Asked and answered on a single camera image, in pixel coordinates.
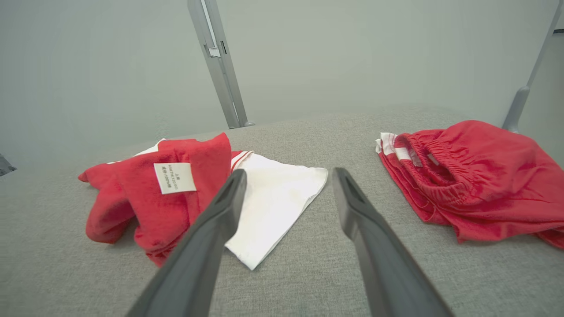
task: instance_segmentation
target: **white trim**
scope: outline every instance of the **white trim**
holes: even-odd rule
[[[234,158],[231,159],[231,170],[236,170],[237,168],[239,168],[239,165],[241,165],[241,163],[247,159],[247,157],[249,157],[249,155],[251,155],[252,153],[254,153],[254,151],[242,151],[241,153],[239,153],[237,156],[235,156]]]

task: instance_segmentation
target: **clothing label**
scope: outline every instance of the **clothing label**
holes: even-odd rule
[[[195,191],[190,163],[154,163],[161,193]]]

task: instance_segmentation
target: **gray wall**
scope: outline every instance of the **gray wall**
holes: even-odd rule
[[[2,0],[0,47],[17,168],[227,127],[186,0]]]
[[[257,124],[420,104],[501,126],[558,0],[217,2]]]
[[[421,104],[501,125],[556,4],[218,0],[257,124]],[[185,0],[3,0],[0,46],[18,168],[226,127]]]
[[[549,39],[519,131],[537,141],[564,168],[564,34]]]

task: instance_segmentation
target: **gray table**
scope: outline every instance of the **gray table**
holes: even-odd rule
[[[456,242],[452,228],[425,224],[374,152],[379,132],[445,128],[465,118],[416,107],[378,115],[326,115],[227,132],[233,149],[289,164],[346,167],[457,316],[564,315],[564,252],[532,236]],[[217,133],[190,136],[209,139]],[[154,145],[77,154],[60,166],[0,178],[2,307],[13,315],[122,315],[157,268],[133,242],[85,233],[97,190],[77,180],[100,162]],[[254,271],[225,251],[211,315],[367,315],[354,247],[341,232],[331,181]]]

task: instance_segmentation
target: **red fabric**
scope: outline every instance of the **red fabric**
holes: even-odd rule
[[[100,164],[78,178],[99,189],[86,223],[93,241],[115,243],[137,217],[135,241],[153,262],[162,266],[178,241],[209,205],[227,180],[231,159],[229,139],[163,140],[158,152],[122,162]],[[154,163],[189,162],[196,191],[161,193]]]
[[[393,145],[411,159],[380,158],[423,221],[451,225],[459,242],[535,234],[564,249],[564,171],[534,140],[464,121]]]

